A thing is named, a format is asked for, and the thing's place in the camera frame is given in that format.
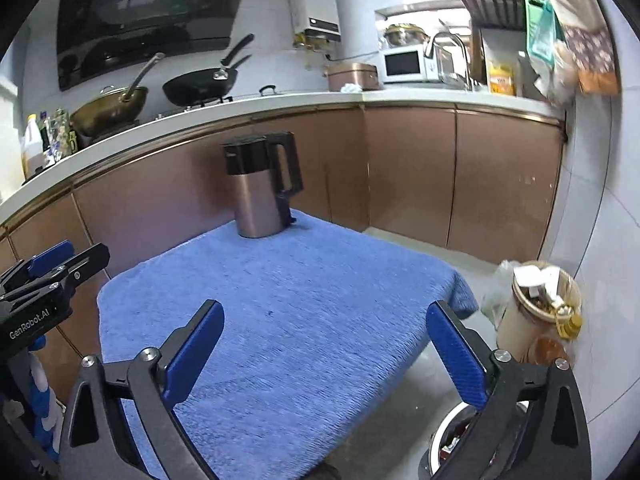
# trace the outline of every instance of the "white countertop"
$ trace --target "white countertop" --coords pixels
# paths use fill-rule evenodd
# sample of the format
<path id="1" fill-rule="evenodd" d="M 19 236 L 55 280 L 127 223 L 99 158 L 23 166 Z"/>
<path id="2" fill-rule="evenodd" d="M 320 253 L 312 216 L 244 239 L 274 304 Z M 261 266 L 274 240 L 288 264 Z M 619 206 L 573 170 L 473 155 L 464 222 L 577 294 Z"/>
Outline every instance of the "white countertop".
<path id="1" fill-rule="evenodd" d="M 340 103 L 393 103 L 393 102 L 441 102 L 459 105 L 497 107 L 517 112 L 564 120 L 564 111 L 549 104 L 517 97 L 491 94 L 488 92 L 466 92 L 460 90 L 401 88 L 363 92 L 361 94 L 341 94 L 340 92 L 317 92 L 304 94 L 283 94 L 258 97 L 243 101 L 196 108 L 188 112 L 172 115 L 151 123 L 141 124 L 93 146 L 64 158 L 47 169 L 16 193 L 0 204 L 0 224 L 20 211 L 25 205 L 39 197 L 47 189 L 102 160 L 106 160 L 135 146 L 202 124 L 213 123 L 232 117 L 279 110 Z"/>

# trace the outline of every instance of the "white microwave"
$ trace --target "white microwave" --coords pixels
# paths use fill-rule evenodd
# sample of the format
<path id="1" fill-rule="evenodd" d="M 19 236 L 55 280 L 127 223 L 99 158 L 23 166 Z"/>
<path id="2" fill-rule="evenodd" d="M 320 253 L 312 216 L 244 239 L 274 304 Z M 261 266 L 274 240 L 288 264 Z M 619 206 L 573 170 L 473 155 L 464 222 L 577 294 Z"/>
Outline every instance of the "white microwave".
<path id="1" fill-rule="evenodd" d="M 453 57 L 435 45 L 433 57 L 425 57 L 425 43 L 380 51 L 383 83 L 444 82 L 454 73 Z"/>

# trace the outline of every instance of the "chrome faucet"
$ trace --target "chrome faucet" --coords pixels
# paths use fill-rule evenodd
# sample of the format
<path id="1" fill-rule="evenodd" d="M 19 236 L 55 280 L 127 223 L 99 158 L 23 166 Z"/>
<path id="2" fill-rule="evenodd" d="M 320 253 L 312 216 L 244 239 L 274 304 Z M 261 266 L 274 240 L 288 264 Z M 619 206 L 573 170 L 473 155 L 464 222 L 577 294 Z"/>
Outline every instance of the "chrome faucet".
<path id="1" fill-rule="evenodd" d="M 442 37 L 449 38 L 457 46 L 459 46 L 460 49 L 462 49 L 462 56 L 465 59 L 465 88 L 468 91 L 472 91 L 473 90 L 473 85 L 471 83 L 471 76 L 469 74 L 469 57 L 466 54 L 465 44 L 462 42 L 462 38 L 460 38 L 459 35 L 452 34 L 451 32 L 446 32 L 446 31 L 436 32 L 431 37 L 431 39 L 429 40 L 429 43 L 427 44 L 427 49 L 424 51 L 424 55 L 426 57 L 433 58 L 434 51 L 435 51 L 435 45 L 436 45 L 435 40 L 436 40 L 436 38 L 442 38 Z"/>

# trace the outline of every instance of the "gray floor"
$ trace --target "gray floor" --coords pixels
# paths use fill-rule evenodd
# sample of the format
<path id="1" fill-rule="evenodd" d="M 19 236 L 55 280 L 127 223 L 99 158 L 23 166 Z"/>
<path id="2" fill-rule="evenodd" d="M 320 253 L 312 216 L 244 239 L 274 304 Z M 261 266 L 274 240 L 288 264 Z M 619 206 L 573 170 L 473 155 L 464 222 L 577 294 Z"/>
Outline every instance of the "gray floor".
<path id="1" fill-rule="evenodd" d="M 468 254 L 373 227 L 365 233 L 448 262 L 464 276 L 478 302 L 496 267 Z M 494 327 L 480 312 L 464 324 L 495 348 Z M 343 480 L 417 480 L 418 465 L 432 433 L 459 402 L 447 371 L 429 344 L 398 388 L 328 456 L 327 462 L 338 468 Z"/>

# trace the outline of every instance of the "electric kettle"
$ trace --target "electric kettle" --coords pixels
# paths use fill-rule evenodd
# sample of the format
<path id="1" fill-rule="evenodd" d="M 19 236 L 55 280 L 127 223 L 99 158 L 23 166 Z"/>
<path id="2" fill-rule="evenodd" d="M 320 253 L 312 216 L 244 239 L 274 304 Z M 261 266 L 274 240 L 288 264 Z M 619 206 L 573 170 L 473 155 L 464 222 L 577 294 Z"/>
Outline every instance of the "electric kettle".
<path id="1" fill-rule="evenodd" d="M 278 146 L 282 146 L 286 154 L 289 189 L 284 187 Z M 262 238 L 279 233 L 295 222 L 289 200 L 304 188 L 293 133 L 238 137 L 223 147 L 238 234 Z"/>

